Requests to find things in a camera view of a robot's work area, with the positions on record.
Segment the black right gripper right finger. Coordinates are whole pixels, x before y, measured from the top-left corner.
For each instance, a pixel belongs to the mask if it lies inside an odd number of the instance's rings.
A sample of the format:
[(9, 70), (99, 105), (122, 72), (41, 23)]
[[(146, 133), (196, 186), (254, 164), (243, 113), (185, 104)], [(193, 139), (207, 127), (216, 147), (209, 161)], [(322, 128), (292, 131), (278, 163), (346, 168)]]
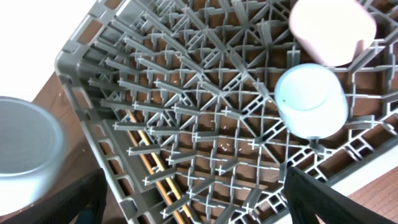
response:
[(296, 167), (289, 167), (284, 195), (293, 224), (392, 224)]

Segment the light blue cup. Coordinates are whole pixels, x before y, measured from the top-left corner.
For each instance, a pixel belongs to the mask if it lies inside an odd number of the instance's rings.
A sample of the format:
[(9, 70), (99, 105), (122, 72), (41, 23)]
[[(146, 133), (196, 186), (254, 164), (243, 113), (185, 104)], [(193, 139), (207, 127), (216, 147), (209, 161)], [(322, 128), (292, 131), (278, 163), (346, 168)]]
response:
[(274, 98), (283, 123), (300, 138), (327, 138), (348, 119), (348, 102), (338, 77), (315, 63), (284, 72), (276, 83)]

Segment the light blue rice bowl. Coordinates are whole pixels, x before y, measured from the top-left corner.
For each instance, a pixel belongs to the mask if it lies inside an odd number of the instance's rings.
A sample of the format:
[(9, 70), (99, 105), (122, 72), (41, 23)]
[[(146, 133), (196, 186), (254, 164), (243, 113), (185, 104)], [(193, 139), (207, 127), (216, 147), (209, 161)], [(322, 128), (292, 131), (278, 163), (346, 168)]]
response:
[(54, 185), (66, 156), (60, 123), (31, 102), (1, 97), (1, 215), (43, 197)]

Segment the pink cup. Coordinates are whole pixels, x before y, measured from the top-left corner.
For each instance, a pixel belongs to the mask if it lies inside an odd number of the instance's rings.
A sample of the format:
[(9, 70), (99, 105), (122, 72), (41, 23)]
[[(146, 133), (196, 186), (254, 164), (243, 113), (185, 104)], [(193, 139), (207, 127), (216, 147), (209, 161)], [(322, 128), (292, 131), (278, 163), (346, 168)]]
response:
[(355, 0), (298, 0), (289, 29), (309, 56), (321, 65), (352, 62), (373, 42), (373, 16)]

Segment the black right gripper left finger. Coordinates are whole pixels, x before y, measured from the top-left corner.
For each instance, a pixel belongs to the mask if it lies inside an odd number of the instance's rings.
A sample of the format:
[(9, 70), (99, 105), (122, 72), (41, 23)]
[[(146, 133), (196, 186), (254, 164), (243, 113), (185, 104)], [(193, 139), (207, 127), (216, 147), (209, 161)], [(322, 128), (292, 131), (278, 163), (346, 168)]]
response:
[(6, 220), (7, 224), (101, 223), (108, 186), (103, 169), (96, 169), (50, 198)]

